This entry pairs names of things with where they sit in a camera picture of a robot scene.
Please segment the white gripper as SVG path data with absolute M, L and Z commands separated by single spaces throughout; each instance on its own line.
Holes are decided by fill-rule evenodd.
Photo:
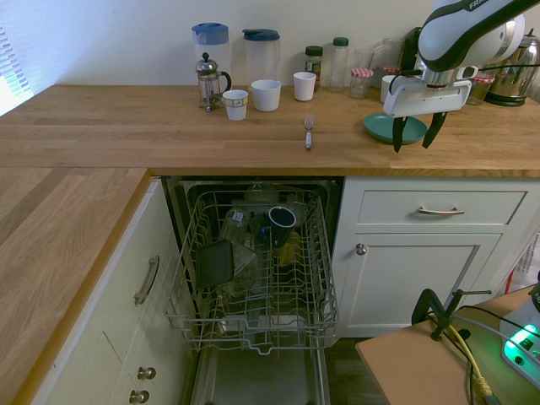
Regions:
M 402 136 L 407 116 L 434 114 L 424 135 L 422 146 L 427 149 L 442 128 L 449 111 L 460 110 L 471 90 L 469 80 L 458 80 L 443 88 L 430 88 L 420 78 L 397 77 L 388 87 L 383 111 L 388 116 L 404 116 L 393 119 L 392 144 L 398 153 L 402 147 Z

